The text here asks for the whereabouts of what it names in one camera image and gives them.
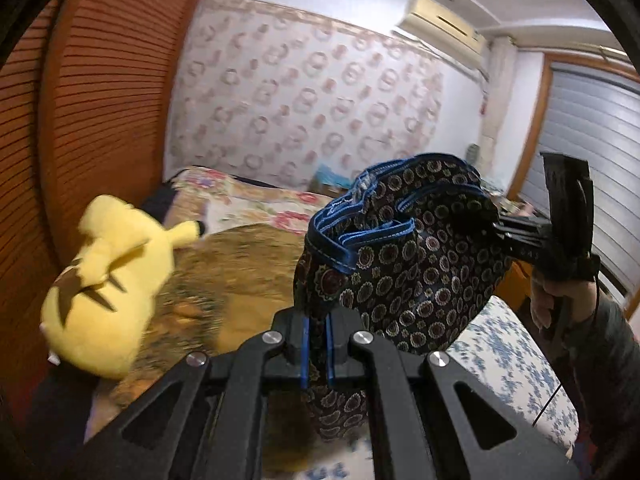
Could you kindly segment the person's right forearm sleeve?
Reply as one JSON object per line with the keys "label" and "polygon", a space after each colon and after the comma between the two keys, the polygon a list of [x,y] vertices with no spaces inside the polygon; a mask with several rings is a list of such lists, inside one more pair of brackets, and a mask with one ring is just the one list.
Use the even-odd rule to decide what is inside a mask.
{"label": "person's right forearm sleeve", "polygon": [[596,448],[595,479],[629,479],[639,457],[639,344],[620,307],[601,298],[564,338]]}

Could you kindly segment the person's right hand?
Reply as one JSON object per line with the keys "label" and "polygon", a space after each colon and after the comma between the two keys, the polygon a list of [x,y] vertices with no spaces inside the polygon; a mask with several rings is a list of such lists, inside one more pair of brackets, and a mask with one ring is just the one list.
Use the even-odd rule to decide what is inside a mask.
{"label": "person's right hand", "polygon": [[533,270],[530,313],[540,330],[551,327],[556,310],[567,309],[570,312],[568,325],[589,320],[597,309],[598,299],[596,282],[555,282],[546,278],[541,270]]}

